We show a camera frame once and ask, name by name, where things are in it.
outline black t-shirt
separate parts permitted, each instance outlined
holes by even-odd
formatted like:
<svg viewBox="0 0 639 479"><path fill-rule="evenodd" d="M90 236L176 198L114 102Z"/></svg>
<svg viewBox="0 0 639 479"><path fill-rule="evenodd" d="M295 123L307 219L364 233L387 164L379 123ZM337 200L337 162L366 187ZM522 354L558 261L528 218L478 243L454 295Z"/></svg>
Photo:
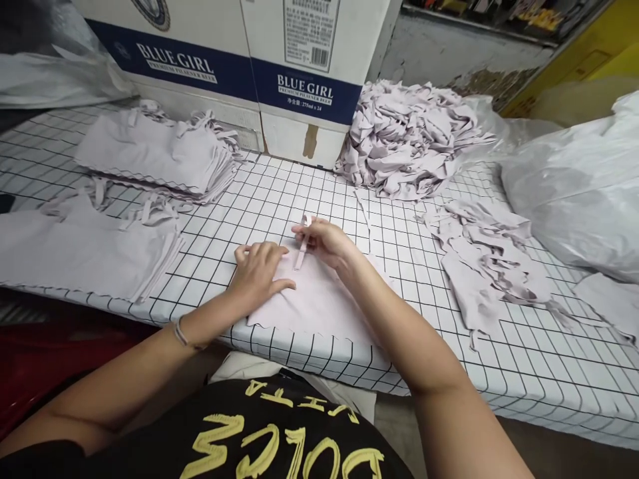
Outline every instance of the black t-shirt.
<svg viewBox="0 0 639 479"><path fill-rule="evenodd" d="M68 440L0 460L6 478L411 478L363 417L295 377L204 387L153 424L85 457Z"/></svg>

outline hand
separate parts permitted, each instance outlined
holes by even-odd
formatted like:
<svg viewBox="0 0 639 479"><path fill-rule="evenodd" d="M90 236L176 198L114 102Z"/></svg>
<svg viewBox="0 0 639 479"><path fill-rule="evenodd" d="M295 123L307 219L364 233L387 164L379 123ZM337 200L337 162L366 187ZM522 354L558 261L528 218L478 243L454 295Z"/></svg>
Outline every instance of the hand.
<svg viewBox="0 0 639 479"><path fill-rule="evenodd" d="M288 248L275 243L242 245L235 250L238 268L225 295L232 297L238 306L240 317L245 317L283 289L295 289L295 281L278 279L273 281L275 271Z"/></svg>
<svg viewBox="0 0 639 479"><path fill-rule="evenodd" d="M300 243L309 235L308 249L333 269L341 269L351 258L361 255L341 228L321 218L314 216L311 226L295 225L292 231Z"/></svg>

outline label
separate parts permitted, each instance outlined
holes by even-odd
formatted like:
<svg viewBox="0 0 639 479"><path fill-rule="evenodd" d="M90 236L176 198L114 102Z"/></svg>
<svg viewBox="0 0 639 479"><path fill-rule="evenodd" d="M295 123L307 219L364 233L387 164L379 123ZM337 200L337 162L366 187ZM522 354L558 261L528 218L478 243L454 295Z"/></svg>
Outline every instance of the label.
<svg viewBox="0 0 639 479"><path fill-rule="evenodd" d="M258 100L248 57L95 20L87 23L124 71Z"/></svg>
<svg viewBox="0 0 639 479"><path fill-rule="evenodd" d="M339 0L283 0L284 60L328 72Z"/></svg>
<svg viewBox="0 0 639 479"><path fill-rule="evenodd" d="M361 85L253 58L260 103L350 125Z"/></svg>

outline floor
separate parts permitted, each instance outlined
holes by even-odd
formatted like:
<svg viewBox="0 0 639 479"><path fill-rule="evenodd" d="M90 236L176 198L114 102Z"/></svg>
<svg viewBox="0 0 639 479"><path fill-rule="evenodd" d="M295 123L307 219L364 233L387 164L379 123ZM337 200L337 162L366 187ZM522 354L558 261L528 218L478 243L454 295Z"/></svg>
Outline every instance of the floor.
<svg viewBox="0 0 639 479"><path fill-rule="evenodd" d="M199 388L229 350L214 345L194 357L140 413L128 430L147 424ZM627 478L639 470L639 452L614 448L571 434L499 418L513 444L538 479ZM377 395L375 426L402 457L415 479L426 478L412 400Z"/></svg>

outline yellow wall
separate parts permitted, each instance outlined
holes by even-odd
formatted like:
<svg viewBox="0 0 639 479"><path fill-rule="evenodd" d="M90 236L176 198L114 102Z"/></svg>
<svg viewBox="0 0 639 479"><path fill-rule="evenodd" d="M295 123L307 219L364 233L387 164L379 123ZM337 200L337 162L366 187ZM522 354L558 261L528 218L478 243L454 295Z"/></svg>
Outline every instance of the yellow wall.
<svg viewBox="0 0 639 479"><path fill-rule="evenodd" d="M639 77L639 0L616 0L515 99L502 116L527 117L537 96L564 82Z"/></svg>

